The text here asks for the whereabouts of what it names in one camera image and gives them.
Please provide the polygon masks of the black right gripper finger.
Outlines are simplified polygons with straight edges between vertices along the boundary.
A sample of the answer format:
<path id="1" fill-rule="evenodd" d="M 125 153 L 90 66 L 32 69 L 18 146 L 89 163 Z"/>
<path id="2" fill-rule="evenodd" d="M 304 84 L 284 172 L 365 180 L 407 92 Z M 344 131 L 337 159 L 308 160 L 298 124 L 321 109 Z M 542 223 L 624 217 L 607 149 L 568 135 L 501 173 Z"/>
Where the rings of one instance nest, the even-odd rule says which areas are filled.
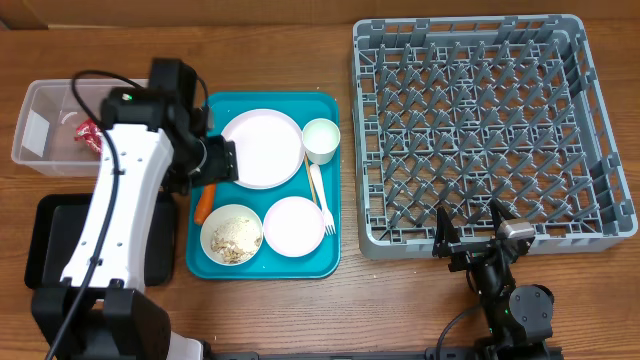
<path id="1" fill-rule="evenodd" d="M 432 256 L 443 258 L 452 255 L 452 247 L 460 243 L 458 230 L 454 227 L 446 209 L 443 206 L 437 208 L 436 233 L 432 249 Z"/>
<path id="2" fill-rule="evenodd" d="M 491 212 L 493 228 L 495 230 L 499 229 L 503 221 L 516 219 L 516 216 L 512 214 L 509 209 L 497 198 L 492 198 L 489 201 L 489 208 Z"/>

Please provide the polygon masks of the orange carrot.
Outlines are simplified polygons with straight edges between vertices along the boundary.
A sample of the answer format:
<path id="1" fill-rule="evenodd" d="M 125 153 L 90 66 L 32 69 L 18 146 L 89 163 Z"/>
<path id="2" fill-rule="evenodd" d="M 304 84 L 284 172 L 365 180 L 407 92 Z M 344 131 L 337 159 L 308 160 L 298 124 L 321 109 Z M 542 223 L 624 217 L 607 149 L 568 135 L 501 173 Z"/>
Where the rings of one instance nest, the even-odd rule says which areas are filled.
<path id="1" fill-rule="evenodd" d="M 200 199 L 194 211 L 194 223 L 202 225 L 213 210 L 215 201 L 216 185 L 206 185 L 201 193 Z"/>

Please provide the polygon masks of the white bowl with food scraps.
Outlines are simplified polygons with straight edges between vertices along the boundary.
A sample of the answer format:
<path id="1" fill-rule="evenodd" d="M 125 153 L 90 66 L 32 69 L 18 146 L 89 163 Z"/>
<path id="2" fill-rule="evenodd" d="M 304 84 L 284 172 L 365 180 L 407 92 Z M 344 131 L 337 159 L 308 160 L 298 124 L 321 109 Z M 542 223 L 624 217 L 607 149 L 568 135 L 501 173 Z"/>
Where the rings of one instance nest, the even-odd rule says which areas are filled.
<path id="1" fill-rule="evenodd" d="M 200 243 L 205 255 L 222 266 L 239 266 L 261 248 L 263 226 L 250 208 L 230 204 L 214 210 L 201 226 Z"/>

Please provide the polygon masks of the white plastic cup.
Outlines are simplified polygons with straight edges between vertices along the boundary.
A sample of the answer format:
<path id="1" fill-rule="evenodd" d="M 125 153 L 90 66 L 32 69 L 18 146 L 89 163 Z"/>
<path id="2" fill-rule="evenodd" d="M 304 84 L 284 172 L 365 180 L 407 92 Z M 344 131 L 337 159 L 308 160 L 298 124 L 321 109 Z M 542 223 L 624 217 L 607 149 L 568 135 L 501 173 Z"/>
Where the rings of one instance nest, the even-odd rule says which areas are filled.
<path id="1" fill-rule="evenodd" d="M 325 118 L 316 118 L 307 123 L 302 136 L 308 159 L 318 165 L 331 161 L 341 139 L 338 125 Z"/>

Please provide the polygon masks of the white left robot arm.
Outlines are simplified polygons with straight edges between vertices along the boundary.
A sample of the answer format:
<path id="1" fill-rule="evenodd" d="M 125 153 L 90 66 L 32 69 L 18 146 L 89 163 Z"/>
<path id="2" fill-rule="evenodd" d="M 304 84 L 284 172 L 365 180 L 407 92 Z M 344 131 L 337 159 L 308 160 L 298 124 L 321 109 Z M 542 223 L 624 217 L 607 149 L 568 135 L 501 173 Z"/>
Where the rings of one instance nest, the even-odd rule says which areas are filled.
<path id="1" fill-rule="evenodd" d="M 233 182 L 236 148 L 208 136 L 205 82 L 179 59 L 152 61 L 146 85 L 120 77 L 90 119 L 101 137 L 99 173 L 82 233 L 55 286 L 31 312 L 58 359 L 209 359 L 210 345 L 171 328 L 145 294 L 145 259 L 161 192 Z"/>

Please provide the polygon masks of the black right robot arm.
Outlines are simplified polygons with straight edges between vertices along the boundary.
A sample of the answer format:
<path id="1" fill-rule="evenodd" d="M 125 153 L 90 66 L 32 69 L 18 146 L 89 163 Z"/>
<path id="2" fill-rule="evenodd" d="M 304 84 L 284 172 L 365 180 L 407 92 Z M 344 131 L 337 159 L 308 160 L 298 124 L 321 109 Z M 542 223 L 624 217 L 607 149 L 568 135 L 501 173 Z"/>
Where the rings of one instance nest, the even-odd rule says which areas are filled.
<path id="1" fill-rule="evenodd" d="M 465 273 L 478 304 L 451 320 L 428 354 L 436 359 L 561 359 L 562 350 L 546 344 L 553 336 L 553 293 L 542 285 L 518 286 L 510 270 L 529 252 L 535 229 L 497 199 L 489 202 L 489 208 L 494 235 L 477 243 L 462 242 L 446 209 L 437 208 L 432 255 L 448 258 L 451 272 Z M 471 347 L 445 348 L 451 328 L 478 310 L 484 313 L 490 335 Z"/>

